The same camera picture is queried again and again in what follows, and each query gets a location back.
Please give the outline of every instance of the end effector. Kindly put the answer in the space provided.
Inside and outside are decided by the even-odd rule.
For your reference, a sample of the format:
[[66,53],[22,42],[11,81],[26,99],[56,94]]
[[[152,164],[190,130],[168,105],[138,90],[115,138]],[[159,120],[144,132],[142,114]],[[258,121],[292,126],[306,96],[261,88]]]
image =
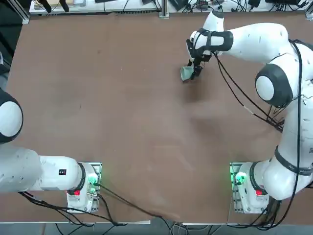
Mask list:
[[232,47],[233,36],[224,31],[224,16],[221,12],[212,11],[204,25],[194,31],[186,40],[189,62],[180,70],[183,81],[194,79],[202,70],[201,62],[208,62],[213,51],[228,51]]

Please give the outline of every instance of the metal plate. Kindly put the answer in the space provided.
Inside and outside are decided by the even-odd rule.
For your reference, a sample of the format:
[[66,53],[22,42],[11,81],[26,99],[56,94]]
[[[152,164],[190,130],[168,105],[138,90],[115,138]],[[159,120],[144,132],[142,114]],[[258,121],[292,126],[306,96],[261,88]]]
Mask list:
[[241,204],[240,195],[238,193],[238,189],[234,182],[235,175],[239,172],[239,169],[242,164],[243,163],[230,163],[229,164],[231,188],[233,190],[232,200],[234,202],[234,211],[237,213],[244,213],[243,206]]

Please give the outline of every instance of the white robot link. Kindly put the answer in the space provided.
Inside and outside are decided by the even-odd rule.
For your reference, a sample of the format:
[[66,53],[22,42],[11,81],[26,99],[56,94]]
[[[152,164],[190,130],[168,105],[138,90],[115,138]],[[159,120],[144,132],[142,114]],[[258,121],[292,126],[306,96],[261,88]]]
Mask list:
[[23,113],[17,100],[0,89],[0,192],[67,190],[67,207],[98,208],[101,164],[78,163],[64,156],[40,156],[9,142],[20,133]]
[[300,165],[296,192],[313,180],[313,46],[296,42],[302,59],[301,95],[298,95],[299,56],[289,42],[284,26],[257,23],[224,31],[222,13],[213,11],[203,28],[187,39],[190,59],[181,68],[182,80],[201,72],[201,61],[211,53],[229,54],[247,61],[264,63],[255,78],[259,97],[274,107],[287,106],[281,141],[274,156],[262,162],[243,163],[236,177],[244,213],[261,213],[269,196],[283,200],[292,196],[297,175],[297,102],[301,99]]

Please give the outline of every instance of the floor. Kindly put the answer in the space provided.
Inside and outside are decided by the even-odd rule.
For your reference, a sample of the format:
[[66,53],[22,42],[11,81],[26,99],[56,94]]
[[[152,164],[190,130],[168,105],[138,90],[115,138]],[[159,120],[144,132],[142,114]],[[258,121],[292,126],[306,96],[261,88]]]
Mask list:
[[[58,224],[62,234],[68,235],[77,226],[70,224]],[[111,228],[111,224],[97,223],[94,227],[83,227],[78,229],[72,234],[75,235],[102,235],[107,229]],[[204,225],[188,226],[189,228],[203,228]],[[214,231],[218,225],[213,225],[211,231]],[[189,231],[190,235],[207,235],[209,228],[201,231]],[[0,231],[2,235],[58,235],[60,234],[55,224],[1,224]],[[313,226],[293,226],[282,225],[266,232],[267,235],[308,235],[312,234]],[[235,229],[227,226],[222,226],[215,235],[260,235],[265,232],[257,229]],[[115,227],[111,229],[108,235],[167,235],[169,234],[168,228],[158,219],[152,220],[151,225],[129,224],[125,227]],[[178,229],[173,231],[174,235],[178,234]]]

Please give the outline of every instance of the tabletop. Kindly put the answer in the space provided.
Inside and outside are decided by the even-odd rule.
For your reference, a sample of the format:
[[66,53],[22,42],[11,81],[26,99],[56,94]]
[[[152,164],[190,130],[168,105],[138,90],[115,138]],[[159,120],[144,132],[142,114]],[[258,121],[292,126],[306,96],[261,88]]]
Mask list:
[[[205,64],[199,78],[181,82],[180,67],[188,62],[185,40],[206,16],[32,19],[22,27],[7,86],[24,112],[14,144],[41,155],[102,162],[107,187],[165,218],[226,223],[232,192],[229,163],[272,157],[280,133],[242,108],[215,59]],[[227,13],[224,28],[260,22],[281,23],[290,38],[313,41],[313,24],[303,12]],[[220,59],[243,90],[268,109],[254,88],[263,65],[227,55]],[[150,218],[101,193],[115,220]],[[63,191],[36,195],[66,205]],[[312,197],[313,190],[298,193],[285,223],[313,224]],[[2,222],[65,221],[17,193],[1,194],[0,200]],[[102,204],[98,214],[106,215]],[[229,222],[253,218],[232,211]]]

